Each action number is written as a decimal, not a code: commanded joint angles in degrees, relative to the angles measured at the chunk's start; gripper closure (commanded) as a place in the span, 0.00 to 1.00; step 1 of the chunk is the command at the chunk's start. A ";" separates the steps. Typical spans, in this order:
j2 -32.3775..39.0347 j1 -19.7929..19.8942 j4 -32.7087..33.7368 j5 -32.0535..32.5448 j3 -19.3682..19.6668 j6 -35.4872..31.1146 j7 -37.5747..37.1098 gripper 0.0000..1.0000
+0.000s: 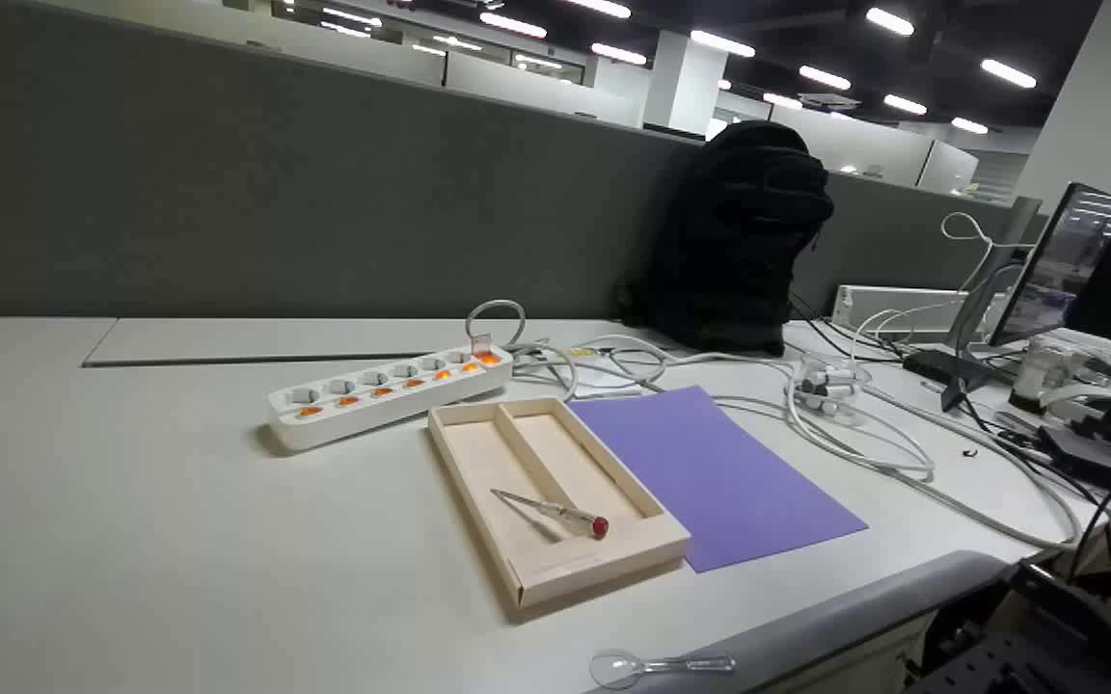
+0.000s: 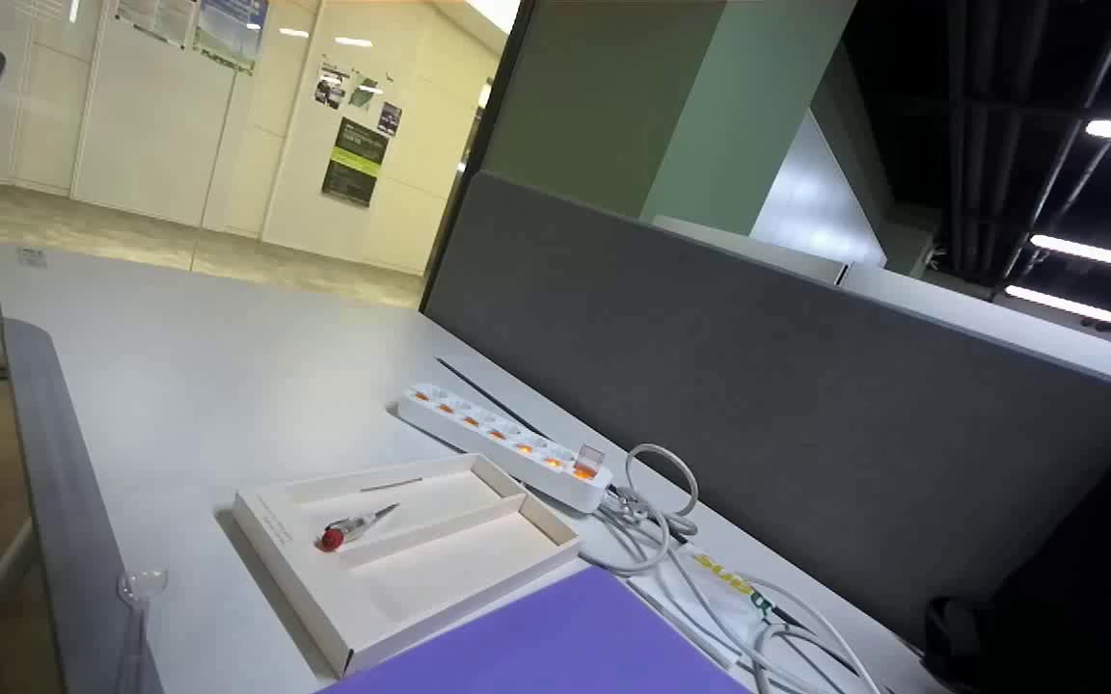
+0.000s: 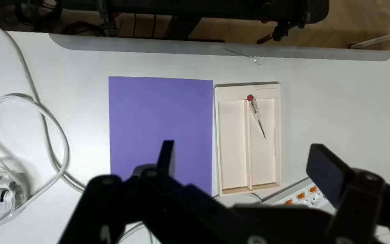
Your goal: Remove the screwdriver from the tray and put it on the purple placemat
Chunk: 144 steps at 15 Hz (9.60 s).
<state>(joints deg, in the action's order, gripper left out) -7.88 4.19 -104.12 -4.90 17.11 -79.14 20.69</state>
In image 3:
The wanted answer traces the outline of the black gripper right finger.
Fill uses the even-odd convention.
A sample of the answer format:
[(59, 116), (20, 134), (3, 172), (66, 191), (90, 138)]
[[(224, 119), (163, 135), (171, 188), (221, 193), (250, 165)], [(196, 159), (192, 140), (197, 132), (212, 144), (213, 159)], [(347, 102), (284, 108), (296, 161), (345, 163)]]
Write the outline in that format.
[(323, 143), (309, 144), (305, 173), (334, 207), (353, 176), (353, 170)]

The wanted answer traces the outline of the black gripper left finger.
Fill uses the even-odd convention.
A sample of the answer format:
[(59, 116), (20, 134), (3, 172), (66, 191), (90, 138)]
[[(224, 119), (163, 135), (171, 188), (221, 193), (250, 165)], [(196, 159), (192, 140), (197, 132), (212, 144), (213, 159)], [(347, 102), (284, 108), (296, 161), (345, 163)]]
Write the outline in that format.
[(171, 139), (166, 139), (161, 144), (156, 159), (156, 167), (165, 174), (171, 174), (173, 163), (174, 163), (174, 142)]

